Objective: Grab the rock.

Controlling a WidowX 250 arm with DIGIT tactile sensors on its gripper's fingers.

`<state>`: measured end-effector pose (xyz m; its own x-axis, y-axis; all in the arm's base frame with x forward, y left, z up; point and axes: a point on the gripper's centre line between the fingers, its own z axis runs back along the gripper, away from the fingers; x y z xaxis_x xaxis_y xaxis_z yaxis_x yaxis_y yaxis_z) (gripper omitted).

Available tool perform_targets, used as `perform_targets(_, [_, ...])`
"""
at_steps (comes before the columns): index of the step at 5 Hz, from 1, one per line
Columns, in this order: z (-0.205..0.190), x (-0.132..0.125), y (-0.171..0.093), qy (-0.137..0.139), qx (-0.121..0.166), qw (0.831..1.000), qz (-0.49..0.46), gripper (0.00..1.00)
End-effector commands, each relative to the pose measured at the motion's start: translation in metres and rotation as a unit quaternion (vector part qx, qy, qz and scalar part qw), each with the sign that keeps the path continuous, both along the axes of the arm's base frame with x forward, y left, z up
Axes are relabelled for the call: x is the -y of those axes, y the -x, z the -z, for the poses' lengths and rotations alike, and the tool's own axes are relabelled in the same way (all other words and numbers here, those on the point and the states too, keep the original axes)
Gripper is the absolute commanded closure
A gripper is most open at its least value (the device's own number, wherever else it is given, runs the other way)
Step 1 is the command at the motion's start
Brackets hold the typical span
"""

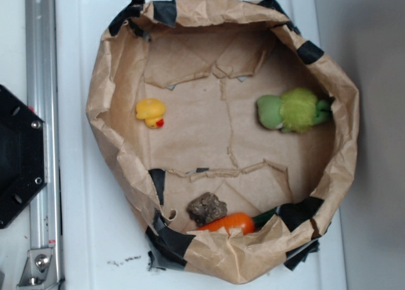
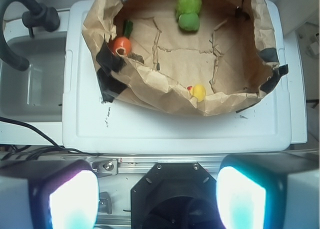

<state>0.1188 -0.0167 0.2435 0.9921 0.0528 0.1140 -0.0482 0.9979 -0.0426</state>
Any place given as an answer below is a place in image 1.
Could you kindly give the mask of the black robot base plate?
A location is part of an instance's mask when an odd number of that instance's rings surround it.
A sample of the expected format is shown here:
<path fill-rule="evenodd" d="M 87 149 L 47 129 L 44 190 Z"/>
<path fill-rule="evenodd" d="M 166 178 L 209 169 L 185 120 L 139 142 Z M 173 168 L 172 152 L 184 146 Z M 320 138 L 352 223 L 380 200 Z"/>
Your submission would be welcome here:
<path fill-rule="evenodd" d="M 46 185 L 44 122 L 1 86 L 1 228 Z"/>

